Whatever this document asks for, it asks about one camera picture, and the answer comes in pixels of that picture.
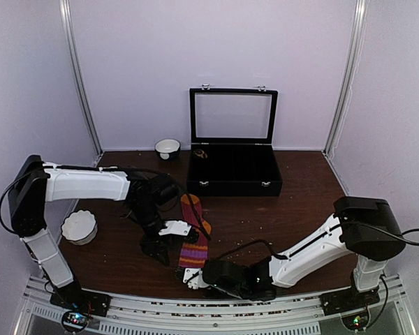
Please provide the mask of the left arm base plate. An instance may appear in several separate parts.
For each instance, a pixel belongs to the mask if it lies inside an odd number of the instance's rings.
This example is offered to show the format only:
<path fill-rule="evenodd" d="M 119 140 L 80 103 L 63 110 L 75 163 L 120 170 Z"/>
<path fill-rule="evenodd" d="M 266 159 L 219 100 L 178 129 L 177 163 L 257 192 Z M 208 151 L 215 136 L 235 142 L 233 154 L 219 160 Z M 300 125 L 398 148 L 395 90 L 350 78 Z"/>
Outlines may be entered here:
<path fill-rule="evenodd" d="M 82 289 L 77 281 L 62 288 L 53 287 L 50 303 L 87 315 L 105 317 L 110 306 L 110 295 Z"/>

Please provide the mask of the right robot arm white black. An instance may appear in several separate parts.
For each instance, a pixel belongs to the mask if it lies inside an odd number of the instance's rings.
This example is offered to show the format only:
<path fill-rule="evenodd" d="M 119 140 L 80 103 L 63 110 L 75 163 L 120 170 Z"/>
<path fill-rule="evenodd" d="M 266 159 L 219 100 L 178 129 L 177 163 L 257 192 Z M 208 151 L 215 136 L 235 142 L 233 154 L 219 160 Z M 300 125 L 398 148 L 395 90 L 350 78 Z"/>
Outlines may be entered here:
<path fill-rule="evenodd" d="M 285 251 L 251 266 L 219 256 L 197 269 L 185 269 L 183 282 L 194 290 L 214 288 L 238 299 L 266 302 L 276 297 L 277 288 L 291 288 L 321 267 L 356 254 L 358 263 L 344 302 L 358 308 L 378 287 L 388 260 L 399 255 L 406 242 L 385 200 L 345 196 L 334 208 L 316 231 Z"/>

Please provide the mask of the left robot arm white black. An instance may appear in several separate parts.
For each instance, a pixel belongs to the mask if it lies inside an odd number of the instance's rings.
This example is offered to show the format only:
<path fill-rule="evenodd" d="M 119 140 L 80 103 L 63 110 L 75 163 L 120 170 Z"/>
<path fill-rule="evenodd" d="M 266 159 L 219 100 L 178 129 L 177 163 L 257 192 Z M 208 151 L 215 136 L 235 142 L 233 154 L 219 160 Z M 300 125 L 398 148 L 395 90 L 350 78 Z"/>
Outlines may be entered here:
<path fill-rule="evenodd" d="M 158 208 L 183 193 L 185 187 L 169 174 L 136 167 L 82 167 L 57 165 L 29 156 L 14 181 L 0 197 L 8 201 L 10 225 L 3 228 L 18 236 L 35 257 L 55 294 L 72 310 L 81 309 L 87 302 L 79 280 L 61 254 L 45 222 L 45 204 L 57 200 L 100 199 L 123 202 L 133 220 L 142 228 L 142 252 L 168 265 L 167 235 L 195 237 L 206 231 L 196 210 L 192 213 L 198 225 L 184 221 L 165 221 Z"/>

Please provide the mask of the black display case glass lid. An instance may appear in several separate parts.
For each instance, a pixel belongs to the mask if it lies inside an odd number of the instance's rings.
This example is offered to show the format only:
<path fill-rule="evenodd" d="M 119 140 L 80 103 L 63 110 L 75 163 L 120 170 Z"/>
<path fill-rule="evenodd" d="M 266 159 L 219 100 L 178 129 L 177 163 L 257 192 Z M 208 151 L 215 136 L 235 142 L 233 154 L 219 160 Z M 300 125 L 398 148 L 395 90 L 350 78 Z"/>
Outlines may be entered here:
<path fill-rule="evenodd" d="M 272 148 L 279 93 L 201 87 L 189 90 L 189 193 L 207 197 L 275 197 L 283 180 Z M 207 159 L 194 158 L 203 149 Z"/>

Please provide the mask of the maroon orange-toed sock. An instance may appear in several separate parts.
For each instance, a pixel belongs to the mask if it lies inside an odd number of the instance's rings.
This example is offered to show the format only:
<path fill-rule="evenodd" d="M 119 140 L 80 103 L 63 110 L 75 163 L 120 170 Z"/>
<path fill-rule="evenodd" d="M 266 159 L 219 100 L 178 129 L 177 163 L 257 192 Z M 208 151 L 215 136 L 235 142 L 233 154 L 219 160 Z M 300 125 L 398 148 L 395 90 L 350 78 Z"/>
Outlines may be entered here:
<path fill-rule="evenodd" d="M 196 229 L 204 227 L 208 235 L 211 235 L 212 226 L 203 218 L 203 207 L 200 199 L 195 195 L 183 195 L 181 197 L 183 219 Z M 208 244 L 207 237 L 200 230 L 200 238 L 197 244 Z"/>

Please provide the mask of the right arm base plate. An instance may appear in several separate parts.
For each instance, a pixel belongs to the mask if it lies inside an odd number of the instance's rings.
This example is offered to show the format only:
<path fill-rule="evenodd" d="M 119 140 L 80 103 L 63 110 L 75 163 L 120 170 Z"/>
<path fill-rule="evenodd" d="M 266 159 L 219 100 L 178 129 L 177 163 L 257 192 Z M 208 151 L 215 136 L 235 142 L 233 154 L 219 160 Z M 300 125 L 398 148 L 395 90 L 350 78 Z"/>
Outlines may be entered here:
<path fill-rule="evenodd" d="M 380 297 L 378 286 L 368 290 L 358 290 L 355 281 L 351 280 L 351 287 L 323 293 L 320 301 L 324 315 L 334 315 L 376 304 L 380 302 Z"/>

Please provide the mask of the purple orange striped sock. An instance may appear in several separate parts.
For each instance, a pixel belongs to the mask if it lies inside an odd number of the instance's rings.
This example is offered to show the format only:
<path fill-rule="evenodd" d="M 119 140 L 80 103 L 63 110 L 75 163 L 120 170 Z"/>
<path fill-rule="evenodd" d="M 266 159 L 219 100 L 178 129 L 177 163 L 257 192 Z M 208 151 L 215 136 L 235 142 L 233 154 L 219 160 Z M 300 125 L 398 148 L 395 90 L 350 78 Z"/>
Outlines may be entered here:
<path fill-rule="evenodd" d="M 178 266 L 182 268 L 202 268 L 208 259 L 208 245 L 184 242 L 179 254 Z"/>

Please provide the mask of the black tan argyle sock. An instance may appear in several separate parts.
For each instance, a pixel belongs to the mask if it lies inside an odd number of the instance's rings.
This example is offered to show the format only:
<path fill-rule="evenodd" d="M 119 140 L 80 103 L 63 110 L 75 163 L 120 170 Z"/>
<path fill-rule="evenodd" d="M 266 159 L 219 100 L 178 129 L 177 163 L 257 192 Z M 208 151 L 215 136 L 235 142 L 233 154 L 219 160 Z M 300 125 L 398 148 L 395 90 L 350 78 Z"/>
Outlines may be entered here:
<path fill-rule="evenodd" d="M 207 159 L 208 158 L 207 153 L 203 149 L 194 149 L 192 151 L 192 156 L 194 158 L 199 158 L 199 159 Z"/>

